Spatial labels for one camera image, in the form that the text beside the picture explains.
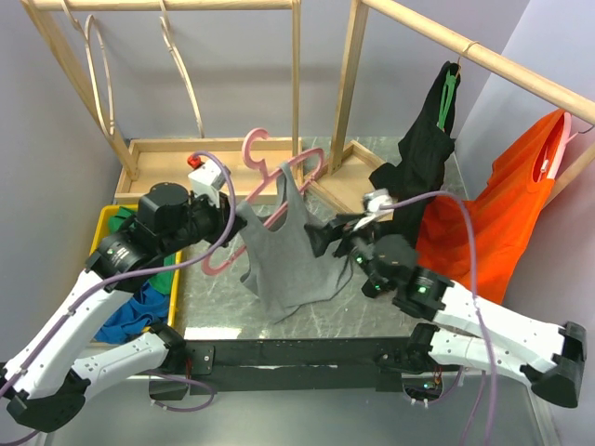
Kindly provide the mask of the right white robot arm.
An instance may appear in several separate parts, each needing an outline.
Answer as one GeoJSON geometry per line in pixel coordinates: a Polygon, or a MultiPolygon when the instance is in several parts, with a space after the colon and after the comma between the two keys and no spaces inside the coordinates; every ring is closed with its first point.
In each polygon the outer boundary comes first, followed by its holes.
{"type": "Polygon", "coordinates": [[[481,370],[514,379],[551,404],[577,407],[587,358],[583,326],[534,320],[476,296],[420,266],[403,236],[380,235],[361,215],[304,229],[315,256],[352,260],[367,277],[364,295],[390,293],[395,307],[418,320],[383,365],[410,374],[440,366],[481,370]]]}

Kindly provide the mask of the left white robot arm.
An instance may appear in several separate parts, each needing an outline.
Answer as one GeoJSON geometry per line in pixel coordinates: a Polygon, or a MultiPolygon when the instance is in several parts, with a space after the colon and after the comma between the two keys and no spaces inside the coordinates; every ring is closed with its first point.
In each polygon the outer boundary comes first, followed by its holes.
{"type": "Polygon", "coordinates": [[[1,369],[1,394],[14,421],[34,432],[54,432],[85,403],[128,377],[172,374],[187,360],[185,339],[156,321],[148,331],[99,355],[81,357],[104,323],[155,274],[173,271],[167,257],[207,241],[213,249],[240,229],[233,192],[198,195],[159,183],[137,211],[103,238],[64,302],[41,331],[1,369]]]}

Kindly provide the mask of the grey tank top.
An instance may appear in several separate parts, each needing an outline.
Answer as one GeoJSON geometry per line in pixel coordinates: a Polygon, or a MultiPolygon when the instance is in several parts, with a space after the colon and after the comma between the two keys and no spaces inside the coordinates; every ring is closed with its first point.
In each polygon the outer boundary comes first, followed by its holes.
{"type": "Polygon", "coordinates": [[[241,283],[258,298],[273,323],[304,305],[333,299],[353,273],[345,257],[313,254],[304,226],[318,226],[321,221],[306,207],[289,164],[281,164],[281,169],[276,179],[276,204],[285,203],[287,209],[269,228],[264,225],[266,218],[258,216],[248,202],[236,207],[236,215],[246,222],[239,235],[249,260],[241,283]]]}

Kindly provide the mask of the pink plastic hanger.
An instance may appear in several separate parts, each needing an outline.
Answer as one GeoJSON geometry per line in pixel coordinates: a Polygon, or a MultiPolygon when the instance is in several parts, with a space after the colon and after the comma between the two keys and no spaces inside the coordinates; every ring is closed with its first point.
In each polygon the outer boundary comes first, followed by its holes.
{"type": "MultiPolygon", "coordinates": [[[[263,192],[267,186],[269,186],[278,176],[283,173],[283,169],[281,167],[276,168],[274,171],[269,171],[267,163],[264,158],[260,160],[256,160],[252,157],[251,149],[252,145],[258,139],[268,139],[269,132],[262,127],[255,128],[251,130],[245,137],[242,145],[242,158],[246,167],[250,170],[256,170],[260,173],[261,181],[258,186],[253,189],[245,198],[245,201],[248,203],[253,203],[256,198],[263,192]]],[[[304,193],[306,188],[319,176],[322,174],[323,166],[324,166],[324,150],[322,148],[312,148],[306,151],[302,151],[299,154],[293,156],[287,161],[289,166],[296,166],[304,161],[306,161],[310,157],[315,157],[318,161],[316,167],[311,172],[311,175],[305,180],[303,185],[300,187],[299,192],[301,194],[304,193]]],[[[231,266],[241,255],[245,253],[246,247],[242,246],[237,251],[229,256],[227,260],[222,262],[219,266],[213,267],[210,265],[211,256],[207,256],[201,264],[202,272],[208,276],[216,276],[223,272],[226,268],[231,266]]]]}

